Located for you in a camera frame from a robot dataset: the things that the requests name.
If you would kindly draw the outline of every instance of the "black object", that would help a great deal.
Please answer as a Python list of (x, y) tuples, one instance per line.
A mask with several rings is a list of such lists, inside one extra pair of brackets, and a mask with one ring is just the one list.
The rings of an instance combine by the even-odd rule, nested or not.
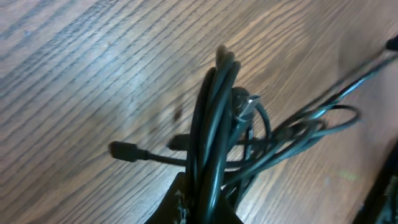
[(382, 167), (353, 224), (398, 223), (398, 142)]
[[(112, 142), (109, 150), (113, 157), (124, 161), (155, 160), (186, 167), (185, 174), (176, 177), (148, 223), (175, 223), (176, 220), (198, 224), (241, 223), (234, 211), (257, 175), (307, 150), (325, 135), (356, 123), (360, 112), (352, 106), (338, 103), (396, 59), (398, 55), (383, 60), (322, 102), (350, 76), (337, 81), (271, 131), (268, 115), (259, 103), (259, 97), (250, 95), (244, 88), (233, 88), (240, 63), (235, 61), (232, 52), (221, 46), (216, 53), (216, 67), (208, 70), (201, 86), (190, 134), (175, 136), (169, 142), (172, 150), (187, 151), (186, 161), (154, 155), (125, 142)], [(253, 136), (254, 110), (264, 123), (265, 136), (260, 139)], [(321, 117), (329, 110), (349, 110), (354, 115), (349, 121), (328, 127)], [(227, 154), (235, 145), (244, 146), (244, 157), (240, 161), (226, 161)], [(238, 169), (225, 171), (229, 167)]]
[(386, 43), (387, 50), (398, 51), (398, 35)]

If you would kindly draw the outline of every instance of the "wooden table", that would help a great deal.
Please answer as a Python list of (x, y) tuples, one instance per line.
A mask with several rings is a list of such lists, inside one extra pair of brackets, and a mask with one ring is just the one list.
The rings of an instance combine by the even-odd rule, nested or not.
[[(261, 95), (275, 126), (396, 35), (397, 9), (396, 0), (2, 0), (1, 223), (144, 223), (183, 169), (116, 161), (107, 143), (184, 157), (165, 143), (189, 129), (218, 45), (236, 53), (236, 85)], [(263, 172), (239, 208), (244, 222), (351, 223), (397, 137), (397, 74), (390, 66), (344, 101), (362, 122)]]

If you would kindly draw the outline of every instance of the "cable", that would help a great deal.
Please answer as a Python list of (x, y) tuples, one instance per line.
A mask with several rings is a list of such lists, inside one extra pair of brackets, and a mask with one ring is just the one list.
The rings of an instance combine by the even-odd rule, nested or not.
[[(112, 142), (109, 148), (113, 157), (125, 161), (154, 160), (185, 166), (187, 198), (192, 205), (190, 218), (195, 223), (211, 223), (221, 194), (236, 209), (260, 172), (306, 151), (324, 136), (358, 122), (361, 113), (357, 108), (338, 103), (397, 59), (398, 55), (395, 54), (381, 61), (322, 102), (352, 75), (338, 80), (272, 130), (258, 96), (251, 96), (241, 87), (233, 88), (240, 63), (235, 61), (232, 52), (221, 46), (216, 52), (216, 67), (208, 70), (200, 88), (190, 134), (179, 135), (169, 142), (169, 148), (187, 151), (186, 161), (154, 155), (125, 142)], [(369, 64), (366, 62), (353, 71), (356, 73)], [(254, 110), (259, 113), (265, 129), (265, 135), (259, 139), (253, 136)], [(352, 112), (353, 117), (329, 127), (322, 116), (330, 110), (347, 110)], [(227, 161), (229, 151), (237, 145), (244, 146), (243, 159)]]

